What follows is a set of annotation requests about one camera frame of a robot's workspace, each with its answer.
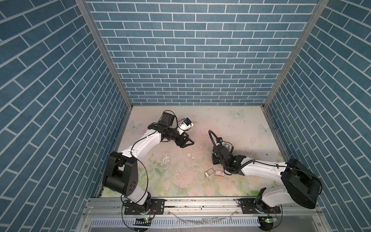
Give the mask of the blue mini stapler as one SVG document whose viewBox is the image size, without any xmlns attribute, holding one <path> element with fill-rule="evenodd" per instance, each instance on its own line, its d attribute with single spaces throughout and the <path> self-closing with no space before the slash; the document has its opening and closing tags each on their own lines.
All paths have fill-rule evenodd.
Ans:
<svg viewBox="0 0 371 232">
<path fill-rule="evenodd" d="M 231 143 L 225 143 L 224 144 L 224 147 L 228 150 L 228 152 L 229 153 L 231 153 L 232 152 L 232 150 L 233 150 L 233 145 L 231 144 Z"/>
</svg>

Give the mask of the red staple box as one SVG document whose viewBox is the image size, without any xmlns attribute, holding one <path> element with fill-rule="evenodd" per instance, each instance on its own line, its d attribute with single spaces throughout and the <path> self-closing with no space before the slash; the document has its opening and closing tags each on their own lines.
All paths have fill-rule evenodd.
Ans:
<svg viewBox="0 0 371 232">
<path fill-rule="evenodd" d="M 214 174 L 217 177 L 224 177 L 225 176 L 225 172 L 223 170 L 215 170 Z"/>
</svg>

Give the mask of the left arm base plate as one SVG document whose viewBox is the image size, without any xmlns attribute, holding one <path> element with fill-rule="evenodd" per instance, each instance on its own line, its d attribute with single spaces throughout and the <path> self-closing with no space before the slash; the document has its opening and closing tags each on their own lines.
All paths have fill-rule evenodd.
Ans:
<svg viewBox="0 0 371 232">
<path fill-rule="evenodd" d="M 146 200 L 143 205 L 127 200 L 124 203 L 124 215 L 163 215 L 165 208 L 165 199 L 151 199 Z"/>
</svg>

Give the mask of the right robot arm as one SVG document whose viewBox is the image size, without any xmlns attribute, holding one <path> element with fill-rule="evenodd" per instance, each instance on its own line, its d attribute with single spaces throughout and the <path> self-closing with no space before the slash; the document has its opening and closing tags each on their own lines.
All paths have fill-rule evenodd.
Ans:
<svg viewBox="0 0 371 232">
<path fill-rule="evenodd" d="M 220 164 L 229 175 L 261 177 L 275 181 L 275 187 L 260 189 L 254 200 L 259 212 L 268 212 L 279 205 L 298 204 L 314 209 L 322 193 L 321 180 L 297 159 L 287 162 L 263 162 L 242 155 L 233 155 L 233 146 L 228 143 L 213 145 L 213 164 Z"/>
</svg>

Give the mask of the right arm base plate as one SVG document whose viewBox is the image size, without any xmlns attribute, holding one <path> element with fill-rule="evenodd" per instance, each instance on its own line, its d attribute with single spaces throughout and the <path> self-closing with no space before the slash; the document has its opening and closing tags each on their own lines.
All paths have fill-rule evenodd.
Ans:
<svg viewBox="0 0 371 232">
<path fill-rule="evenodd" d="M 253 198 L 240 198 L 237 200 L 238 206 L 243 214 L 280 214 L 281 207 L 269 207 L 262 200 Z"/>
</svg>

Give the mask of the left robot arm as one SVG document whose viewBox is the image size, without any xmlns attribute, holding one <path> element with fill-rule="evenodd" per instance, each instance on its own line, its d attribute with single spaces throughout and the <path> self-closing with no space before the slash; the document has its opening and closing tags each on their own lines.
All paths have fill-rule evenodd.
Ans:
<svg viewBox="0 0 371 232">
<path fill-rule="evenodd" d="M 174 141 L 180 148 L 194 145 L 186 133 L 192 127 L 189 118 L 178 123 L 175 113 L 165 110 L 159 121 L 151 123 L 145 134 L 132 146 L 121 152 L 112 152 L 107 157 L 103 186 L 122 194 L 140 207 L 148 208 L 151 196 L 147 189 L 139 186 L 138 164 L 144 165 L 142 159 L 145 155 L 163 140 Z"/>
</svg>

